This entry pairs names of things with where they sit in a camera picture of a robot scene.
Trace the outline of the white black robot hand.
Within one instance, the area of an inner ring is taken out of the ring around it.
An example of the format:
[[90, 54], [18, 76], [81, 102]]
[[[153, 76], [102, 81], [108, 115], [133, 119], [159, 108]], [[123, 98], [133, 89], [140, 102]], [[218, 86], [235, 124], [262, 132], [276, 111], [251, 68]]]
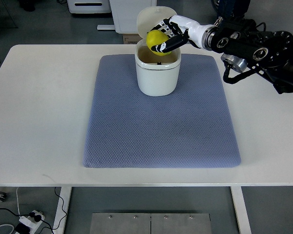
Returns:
[[149, 43], [148, 47], [152, 52], [161, 55], [169, 53], [188, 42], [196, 48], [207, 50], [208, 37], [214, 29], [215, 26], [212, 24], [201, 25], [195, 20], [174, 15], [158, 22], [148, 34], [150, 36], [153, 31], [160, 31], [168, 38], [162, 42]]

